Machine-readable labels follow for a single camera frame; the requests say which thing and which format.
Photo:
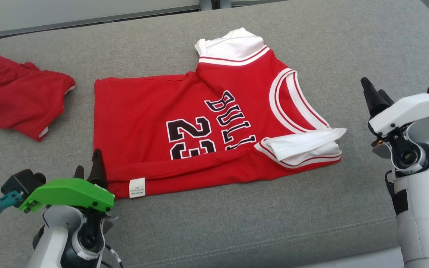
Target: white striped trim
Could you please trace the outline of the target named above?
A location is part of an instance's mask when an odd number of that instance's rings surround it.
[[[287,89],[291,95],[292,102],[297,107],[302,116],[307,120],[315,129],[329,128],[328,122],[317,113],[309,102],[305,99],[298,81],[298,72],[293,74],[287,80]]]
[[[295,72],[296,71],[291,68],[285,68],[276,76],[276,78],[274,78],[274,81],[271,84],[271,89],[269,90],[269,105],[271,106],[271,110],[274,116],[284,127],[289,129],[293,133],[304,133],[309,132],[311,130],[305,129],[294,123],[282,110],[281,103],[279,102],[279,89],[281,87],[282,82],[289,74],[293,74]]]
[[[210,64],[218,64],[221,66],[245,66],[249,63],[254,62],[255,60],[262,57],[266,52],[270,49],[267,46],[262,47],[260,50],[254,52],[253,54],[238,59],[228,59],[220,56],[211,56],[211,55],[201,55],[199,59],[199,63],[210,63]]]
[[[310,165],[312,163],[335,162],[335,161],[340,160],[340,158],[342,156],[342,152],[340,152],[337,156],[315,156],[315,157],[308,158],[308,159],[304,160],[299,165],[295,165],[295,166],[289,165],[288,163],[286,163],[284,161],[277,160],[276,157],[274,156],[274,153],[269,150],[268,146],[261,146],[260,143],[264,142],[264,139],[261,142],[258,142],[257,144],[255,144],[254,148],[256,148],[258,151],[260,151],[261,153],[263,153],[266,156],[268,156],[269,158],[271,158],[271,160],[273,160],[274,162],[278,163],[281,166],[284,166],[285,168],[295,169],[295,168],[300,168],[303,166]]]

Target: gray sofa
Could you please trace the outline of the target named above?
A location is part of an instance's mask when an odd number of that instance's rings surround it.
[[[1,55],[77,83],[41,143],[0,129],[0,186],[24,168],[49,179],[90,168],[96,79],[194,70],[198,39],[240,27],[298,70],[311,105],[347,129],[342,161],[274,181],[117,201],[107,242],[126,268],[290,268],[397,246],[389,165],[371,153],[360,78],[394,100],[427,89],[429,10],[419,0],[292,0],[0,39]],[[41,214],[0,215],[0,267],[25,267],[42,224]]]

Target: printed number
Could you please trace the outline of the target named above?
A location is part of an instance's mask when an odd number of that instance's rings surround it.
[[[200,148],[204,149],[203,154],[208,154],[216,151],[215,143],[211,140],[201,140]],[[188,158],[193,156],[199,156],[200,148],[189,149],[190,156],[183,156],[183,152],[186,151],[185,142],[175,144],[170,150],[170,155],[172,156],[172,160]]]
[[[199,126],[198,128],[183,119],[168,121],[166,123],[166,128],[168,131],[169,141],[176,142],[183,140],[185,138],[184,133],[188,133],[193,138],[203,138],[211,134],[210,122],[206,117],[196,117],[196,124]],[[216,151],[215,143],[209,139],[201,140],[199,141],[199,144],[200,147],[188,150],[190,154],[189,156],[183,156],[183,152],[186,151],[186,143],[176,143],[170,149],[172,160],[199,156],[200,154],[207,154]]]
[[[185,132],[194,138],[202,138],[211,134],[210,122],[206,117],[196,117],[196,124],[200,126],[200,129],[197,129],[194,125],[183,119],[168,121],[166,123],[168,139],[170,142],[181,141],[184,139]]]

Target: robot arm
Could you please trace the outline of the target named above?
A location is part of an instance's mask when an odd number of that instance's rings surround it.
[[[107,190],[104,162],[95,150],[89,178],[78,166],[74,178],[46,183],[41,173],[26,169],[11,176],[1,187],[0,213],[14,206],[28,213],[43,207],[44,226],[34,236],[28,268],[100,268],[104,233],[112,226],[107,212],[114,195]]]
[[[387,180],[397,214],[398,242],[406,268],[429,268],[429,93],[393,103],[361,80],[376,136],[373,152],[392,162]]]

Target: red basketball jersey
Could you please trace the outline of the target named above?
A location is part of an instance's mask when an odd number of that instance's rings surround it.
[[[94,147],[118,198],[271,180],[340,160],[334,141],[344,129],[314,111],[297,72],[262,38],[242,28],[196,49],[196,72],[95,82]],[[131,187],[138,178],[143,193]]]

